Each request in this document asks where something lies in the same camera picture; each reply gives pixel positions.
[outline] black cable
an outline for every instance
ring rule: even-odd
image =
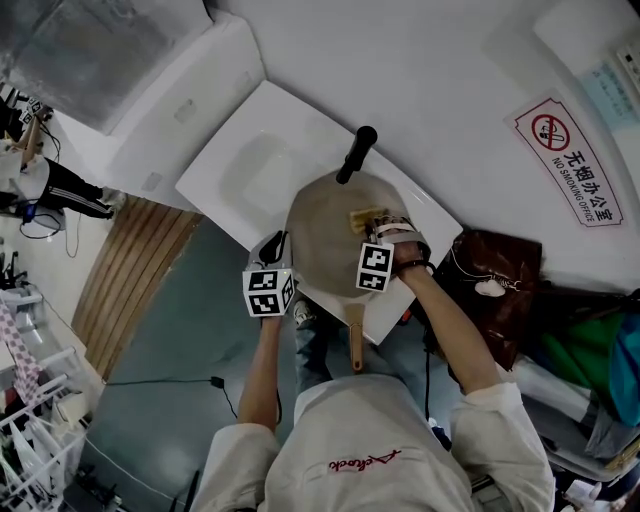
[[[82,214],[78,213],[78,223],[76,224],[76,250],[73,253],[73,256],[69,252],[69,230],[64,230],[64,250],[67,251],[67,256],[72,260],[76,258],[78,255],[78,250],[80,249],[80,221],[82,220]]]
[[[151,380],[134,380],[130,382],[107,382],[107,386],[137,386],[139,384],[195,384],[198,382],[211,382],[211,379],[151,379]]]
[[[431,417],[429,412],[429,391],[431,390],[431,351],[429,350],[429,346],[427,344],[427,328],[424,328],[424,332],[422,334],[422,343],[424,343],[424,351],[427,353],[427,366],[425,368],[425,373],[427,375],[427,384],[424,391],[424,415],[427,420]]]
[[[222,390],[222,392],[224,393],[224,397],[227,399],[227,403],[229,404],[229,409],[231,409],[231,414],[233,414],[233,416],[235,418],[237,418],[238,415],[236,414],[236,411],[233,408],[233,404],[231,403],[231,400],[229,399],[229,395],[227,394],[227,390],[224,387],[224,379],[222,379],[220,377],[213,376],[213,377],[210,377],[208,379],[149,379],[149,380],[134,380],[134,381],[128,381],[128,382],[107,382],[105,385],[111,387],[111,386],[137,386],[139,384],[197,384],[197,383],[203,383],[203,382],[208,382],[213,387]],[[278,419],[278,424],[279,424],[280,420],[282,419],[282,406],[280,404],[280,395],[278,395],[278,411],[279,411],[279,419]]]
[[[49,218],[51,218],[51,219],[56,221],[56,224],[58,224],[58,228],[55,231],[52,231],[51,233],[49,233],[46,236],[29,236],[24,231],[22,231],[22,226],[24,226],[24,224],[25,224],[23,222],[22,224],[20,224],[20,227],[18,228],[20,233],[22,234],[22,236],[24,236],[25,238],[28,238],[29,240],[45,240],[46,238],[49,238],[50,236],[54,236],[54,235],[57,235],[58,233],[60,233],[60,230],[62,229],[62,224],[60,224],[58,219],[56,219],[53,215],[51,215],[49,213],[40,213],[38,215],[34,215],[33,216],[34,219],[36,217],[49,217]]]
[[[49,128],[47,128],[45,126],[44,123],[40,123],[40,129],[45,133],[45,135],[48,135],[49,138],[51,139],[51,143],[53,144],[53,147],[56,150],[55,161],[56,161],[56,163],[59,163],[60,162],[60,151],[62,150],[62,144],[60,143],[60,139],[58,139],[58,137],[52,135],[51,131],[49,130]]]
[[[229,404],[229,408],[231,409],[231,414],[233,414],[237,419],[238,415],[236,414],[236,411],[233,410],[233,405],[231,404],[231,400],[229,400],[229,395],[227,395],[227,390],[222,388],[222,392],[224,393],[224,397],[227,399],[227,403]]]

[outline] shirt logo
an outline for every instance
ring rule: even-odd
[[[336,460],[329,463],[329,469],[333,469],[333,471],[335,471],[336,473],[345,468],[364,471],[375,462],[387,464],[399,453],[402,453],[402,450],[393,450],[391,453],[382,455],[381,457],[374,457],[373,455],[369,455],[366,459]]]

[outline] sink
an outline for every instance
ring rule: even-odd
[[[285,227],[298,191],[342,166],[353,140],[346,128],[263,81],[207,143],[176,188],[251,250],[265,236]],[[375,149],[369,151],[360,172],[395,188],[431,247],[430,261],[438,266],[461,226]],[[344,321],[336,297],[305,283],[300,290]],[[399,279],[389,284],[386,293],[373,295],[367,303],[365,336],[381,343],[413,299]]]

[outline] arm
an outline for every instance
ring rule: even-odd
[[[401,245],[395,249],[400,262],[420,259],[416,244]],[[400,278],[427,313],[467,394],[452,417],[452,455],[468,473],[491,476],[513,510],[550,510],[553,476],[517,386],[501,383],[482,335],[426,269],[407,269]]]
[[[404,261],[410,261],[412,256],[405,256],[403,249],[396,246],[396,252],[400,253],[396,257],[405,257]],[[482,335],[427,270],[424,267],[408,268],[402,272],[400,279],[415,294],[427,313],[438,343],[465,393],[500,383],[496,364]]]
[[[27,147],[22,153],[22,165],[31,162],[33,157],[36,155],[36,147],[38,144],[38,138],[40,137],[40,119],[38,119],[37,116],[33,118],[33,121],[29,124],[27,131],[29,131],[29,139],[27,141]]]
[[[264,425],[276,430],[278,410],[278,344],[281,317],[262,321],[260,341],[240,398],[238,423]]]
[[[265,318],[240,405],[237,425],[216,432],[194,502],[195,512],[255,510],[279,446],[278,338],[281,317]]]

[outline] cloth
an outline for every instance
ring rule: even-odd
[[[470,478],[482,475],[512,510],[552,508],[553,476],[513,383],[462,400],[451,453],[388,376],[319,384],[298,397],[295,417],[282,449],[260,425],[218,431],[193,510],[471,512]]]
[[[616,335],[610,389],[622,422],[640,425],[640,314],[627,313]]]
[[[611,313],[545,333],[532,354],[558,377],[593,389],[616,419],[640,423],[640,315]]]
[[[49,179],[49,164],[36,155],[22,167],[22,150],[13,147],[11,141],[0,140],[0,192],[18,193],[21,200],[35,201]]]
[[[629,427],[616,421],[604,407],[600,407],[585,453],[597,459],[610,460],[620,455],[638,437],[640,427]]]
[[[518,359],[513,374],[523,395],[561,411],[575,421],[595,423],[597,407],[592,405],[590,389],[559,379],[528,357]]]
[[[588,427],[581,429],[580,424],[569,416],[525,394],[522,403],[540,437],[572,453],[585,454],[590,436]]]
[[[113,210],[101,203],[102,189],[84,181],[66,167],[46,159],[50,167],[46,191],[38,201],[39,206],[52,210],[69,208],[89,217],[110,219]]]
[[[24,404],[31,405],[36,398],[38,377],[42,368],[25,347],[11,312],[5,304],[0,304],[0,339],[7,344],[16,363],[16,380],[13,387]]]

